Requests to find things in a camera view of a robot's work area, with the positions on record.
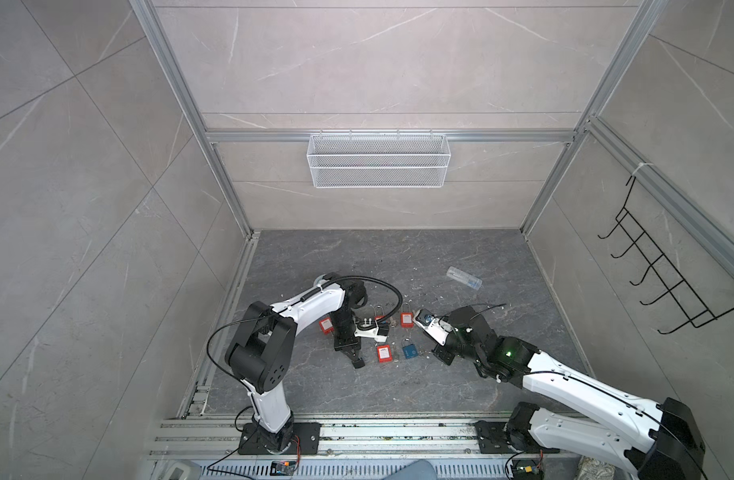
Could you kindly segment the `red padlock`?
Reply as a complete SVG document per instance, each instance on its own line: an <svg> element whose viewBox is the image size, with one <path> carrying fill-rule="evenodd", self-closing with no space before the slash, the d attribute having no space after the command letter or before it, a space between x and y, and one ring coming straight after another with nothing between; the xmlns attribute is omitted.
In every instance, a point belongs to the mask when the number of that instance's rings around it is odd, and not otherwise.
<svg viewBox="0 0 734 480"><path fill-rule="evenodd" d="M403 311L400 313L400 325L402 328L412 328L414 326L414 314L412 311Z"/></svg>
<svg viewBox="0 0 734 480"><path fill-rule="evenodd" d="M394 360L393 351L388 344L379 344L376 346L377 361L380 364L390 363Z"/></svg>
<svg viewBox="0 0 734 480"><path fill-rule="evenodd" d="M321 320L319 320L318 324L319 324L320 330L322 331L324 335L333 333L335 330L332 320L329 316L324 317Z"/></svg>

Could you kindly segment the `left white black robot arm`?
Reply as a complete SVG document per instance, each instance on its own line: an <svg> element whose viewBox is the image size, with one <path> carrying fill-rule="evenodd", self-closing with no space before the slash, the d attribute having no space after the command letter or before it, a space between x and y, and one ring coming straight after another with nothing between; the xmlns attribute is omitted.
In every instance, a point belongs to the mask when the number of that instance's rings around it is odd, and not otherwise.
<svg viewBox="0 0 734 480"><path fill-rule="evenodd" d="M395 305L379 318L363 325L356 311L368 300L365 285L387 289ZM294 414L289 407L283 379L290 370L296 337L322 320L331 323L335 351L344 354L355 369L365 366L362 340L378 344L387 340L390 317L403 305L403 295L390 283L364 275L329 273L311 289L272 305L254 302L245 315L215 330L205 345L207 359L245 389L253 411L250 427L263 448L281 454L295 440Z"/></svg>

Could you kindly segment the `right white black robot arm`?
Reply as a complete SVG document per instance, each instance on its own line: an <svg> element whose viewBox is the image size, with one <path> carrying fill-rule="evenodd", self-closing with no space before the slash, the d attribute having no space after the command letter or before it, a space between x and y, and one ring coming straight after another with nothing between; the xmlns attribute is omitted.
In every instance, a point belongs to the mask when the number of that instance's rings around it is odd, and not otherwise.
<svg viewBox="0 0 734 480"><path fill-rule="evenodd" d="M705 443L689 406L655 401L591 378L537 346L497 334L470 306L414 319L443 363L469 360L477 374L543 395L576 412L570 418L521 402L504 428L518 452L558 449L600 460L637 479L703 479Z"/></svg>

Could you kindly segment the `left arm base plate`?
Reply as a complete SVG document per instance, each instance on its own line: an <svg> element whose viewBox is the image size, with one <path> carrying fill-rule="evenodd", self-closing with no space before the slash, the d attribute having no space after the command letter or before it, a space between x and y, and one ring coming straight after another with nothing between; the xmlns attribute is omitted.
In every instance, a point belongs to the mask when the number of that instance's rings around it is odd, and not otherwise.
<svg viewBox="0 0 734 480"><path fill-rule="evenodd" d="M320 443L322 425L316 422L294 422L271 433L257 423L242 427L239 455L297 454L315 455Z"/></svg>

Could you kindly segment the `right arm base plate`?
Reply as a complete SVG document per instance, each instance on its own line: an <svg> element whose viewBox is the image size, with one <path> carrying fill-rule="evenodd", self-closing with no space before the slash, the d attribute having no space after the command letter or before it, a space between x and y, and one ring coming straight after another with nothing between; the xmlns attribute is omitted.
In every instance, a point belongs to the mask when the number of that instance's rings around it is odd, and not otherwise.
<svg viewBox="0 0 734 480"><path fill-rule="evenodd" d="M540 446L528 433L521 433L508 426L507 422L480 420L473 424L479 449L482 454L506 454L525 452L528 454L557 454L559 449Z"/></svg>

